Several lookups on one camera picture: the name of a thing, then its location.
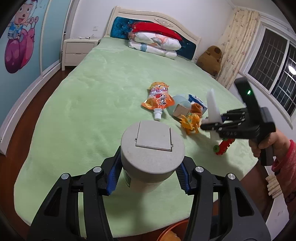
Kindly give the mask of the red sleeved right forearm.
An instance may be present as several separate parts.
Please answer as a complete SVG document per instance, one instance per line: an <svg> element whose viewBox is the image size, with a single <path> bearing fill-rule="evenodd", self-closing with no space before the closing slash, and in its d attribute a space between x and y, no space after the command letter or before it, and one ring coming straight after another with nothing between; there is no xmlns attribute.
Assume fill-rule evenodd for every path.
<svg viewBox="0 0 296 241"><path fill-rule="evenodd" d="M293 216L295 213L296 191L296 149L293 140L290 140L290 147L287 154L280 161L276 159L271 169L275 173L281 187L289 216Z"/></svg>

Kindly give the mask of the person's right hand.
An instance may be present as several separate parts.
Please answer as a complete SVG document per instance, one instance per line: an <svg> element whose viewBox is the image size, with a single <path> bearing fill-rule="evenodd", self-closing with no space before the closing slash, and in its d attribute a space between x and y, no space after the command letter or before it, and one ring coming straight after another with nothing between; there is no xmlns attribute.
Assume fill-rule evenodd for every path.
<svg viewBox="0 0 296 241"><path fill-rule="evenodd" d="M263 149L272 147L273 155L278 161L281 161L286 156L290 148L290 140L278 129L276 132L272 132L259 144L253 140L249 140L248 143L256 158L259 158Z"/></svg>

